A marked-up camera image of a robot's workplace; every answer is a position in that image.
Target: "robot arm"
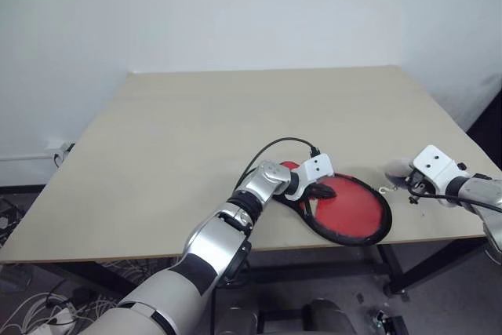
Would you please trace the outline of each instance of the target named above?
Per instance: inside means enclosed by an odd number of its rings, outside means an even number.
[[[297,200],[310,184],[332,175],[325,154],[291,171],[275,162],[262,162],[196,227],[178,264],[152,275],[83,333],[193,333],[216,284],[232,280],[244,264],[251,250],[248,238],[272,196],[285,194]]]
[[[444,206],[463,206],[478,215],[489,241],[488,254],[502,264],[502,180],[471,175],[465,164],[457,164],[434,145],[427,146],[413,161],[391,162],[386,176],[408,188],[412,204],[422,197],[437,198]]]

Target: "beige tabletop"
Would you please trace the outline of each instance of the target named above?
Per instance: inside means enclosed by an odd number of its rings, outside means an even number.
[[[255,153],[283,136],[308,139],[336,171],[375,188],[382,165],[428,144],[472,172],[499,169],[397,67],[130,75],[84,132],[0,260],[99,260],[180,253],[194,226],[224,202]],[[278,144],[264,158],[301,162],[308,148]],[[435,200],[386,194],[385,242],[482,235],[481,221]],[[272,202],[254,249],[332,245]]]

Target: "floor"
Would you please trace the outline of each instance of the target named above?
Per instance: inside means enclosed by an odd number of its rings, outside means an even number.
[[[403,244],[396,245],[395,252],[407,269],[444,245],[444,242]],[[295,264],[361,259],[368,257],[368,253],[367,249],[344,247],[261,252],[252,253],[249,262],[252,266]],[[327,298],[347,313],[358,334],[382,333],[369,320],[368,313],[375,308],[384,309],[390,315],[402,315],[411,335],[502,334],[502,268],[483,253],[410,290],[408,302],[403,302],[401,297],[386,297],[382,292],[385,279],[382,276],[359,276],[219,289],[216,326],[225,310],[232,306],[255,308],[259,304],[267,310],[299,309],[315,298]],[[56,275],[34,268],[33,279],[25,292],[0,295],[0,325],[22,300],[50,290],[60,280]],[[70,294],[74,287],[75,284],[69,282],[61,287],[61,293]],[[291,330],[296,324],[272,323],[266,329]],[[16,333],[16,329],[7,329],[3,334]],[[209,333],[209,310],[197,333]]]

